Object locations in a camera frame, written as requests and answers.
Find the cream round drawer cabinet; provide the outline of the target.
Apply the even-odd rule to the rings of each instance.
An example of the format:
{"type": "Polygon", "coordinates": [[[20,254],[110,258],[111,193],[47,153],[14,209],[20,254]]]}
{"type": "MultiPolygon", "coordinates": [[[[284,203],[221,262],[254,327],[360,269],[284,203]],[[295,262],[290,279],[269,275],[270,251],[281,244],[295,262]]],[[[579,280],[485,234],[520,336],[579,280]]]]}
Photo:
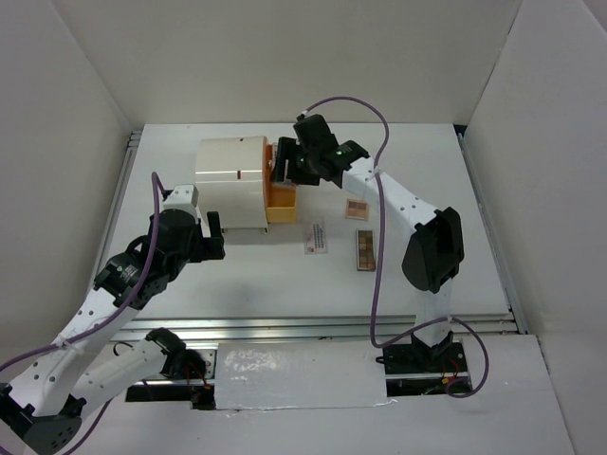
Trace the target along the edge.
{"type": "Polygon", "coordinates": [[[238,136],[205,139],[195,162],[198,208],[216,211],[221,228],[266,229],[267,139],[238,136]]]}

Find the clear sticker pack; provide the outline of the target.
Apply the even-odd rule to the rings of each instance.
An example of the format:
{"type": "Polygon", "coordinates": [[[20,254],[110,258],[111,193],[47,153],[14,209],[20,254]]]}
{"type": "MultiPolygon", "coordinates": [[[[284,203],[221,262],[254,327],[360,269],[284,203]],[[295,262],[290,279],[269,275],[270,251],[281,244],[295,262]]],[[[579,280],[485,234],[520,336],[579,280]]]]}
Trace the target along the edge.
{"type": "Polygon", "coordinates": [[[328,252],[326,228],[322,218],[305,221],[303,247],[306,255],[328,252]]]}
{"type": "Polygon", "coordinates": [[[285,191],[295,191],[297,189],[297,185],[293,183],[290,179],[273,179],[271,182],[274,189],[285,190],[285,191]]]}

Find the pink square eyeshadow palette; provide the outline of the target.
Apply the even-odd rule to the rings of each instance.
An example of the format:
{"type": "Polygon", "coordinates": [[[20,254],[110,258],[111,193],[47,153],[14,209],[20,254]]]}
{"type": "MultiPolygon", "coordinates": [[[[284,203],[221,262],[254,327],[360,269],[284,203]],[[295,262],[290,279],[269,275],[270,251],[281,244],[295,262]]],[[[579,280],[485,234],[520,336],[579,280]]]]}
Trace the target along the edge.
{"type": "Polygon", "coordinates": [[[345,217],[347,219],[367,221],[369,219],[369,205],[365,201],[348,199],[346,201],[345,217]]]}

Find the long brown eyeshadow palette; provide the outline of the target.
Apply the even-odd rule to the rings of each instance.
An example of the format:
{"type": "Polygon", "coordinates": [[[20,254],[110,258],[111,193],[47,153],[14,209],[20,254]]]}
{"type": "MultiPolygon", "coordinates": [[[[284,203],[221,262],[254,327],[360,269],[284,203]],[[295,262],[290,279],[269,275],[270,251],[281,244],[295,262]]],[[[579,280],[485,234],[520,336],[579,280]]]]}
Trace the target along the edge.
{"type": "Polygon", "coordinates": [[[374,272],[376,270],[375,236],[371,229],[356,231],[357,271],[374,272]]]}

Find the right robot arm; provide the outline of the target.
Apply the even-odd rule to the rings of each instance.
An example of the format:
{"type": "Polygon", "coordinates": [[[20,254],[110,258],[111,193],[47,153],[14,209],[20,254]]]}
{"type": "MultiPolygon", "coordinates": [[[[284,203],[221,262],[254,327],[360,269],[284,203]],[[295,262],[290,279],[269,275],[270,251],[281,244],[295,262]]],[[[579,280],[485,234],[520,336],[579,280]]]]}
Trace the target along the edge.
{"type": "Polygon", "coordinates": [[[463,262],[461,217],[453,208],[438,209],[382,171],[374,157],[353,140],[339,143],[323,116],[302,113],[296,136],[278,141],[271,180],[295,185],[333,183],[367,203],[379,215],[378,239],[395,217],[406,243],[402,273],[415,290],[415,326],[409,337],[414,364],[433,371],[452,345],[451,293],[463,262]]]}

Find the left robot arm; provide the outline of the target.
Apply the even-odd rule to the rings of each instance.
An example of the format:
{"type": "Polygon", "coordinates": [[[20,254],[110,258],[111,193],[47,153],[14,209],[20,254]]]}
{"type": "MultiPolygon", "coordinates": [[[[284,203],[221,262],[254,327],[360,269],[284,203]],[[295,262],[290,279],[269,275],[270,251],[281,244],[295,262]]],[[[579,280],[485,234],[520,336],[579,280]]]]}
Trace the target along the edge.
{"type": "Polygon", "coordinates": [[[1,419],[37,454],[64,449],[97,408],[141,379],[204,378],[207,362],[175,333],[156,328],[126,353],[94,367],[95,358],[183,268],[225,257],[217,212],[207,214],[205,236],[194,213],[165,209],[147,234],[108,260],[81,309],[55,340],[18,361],[32,364],[1,388],[1,419]]]}

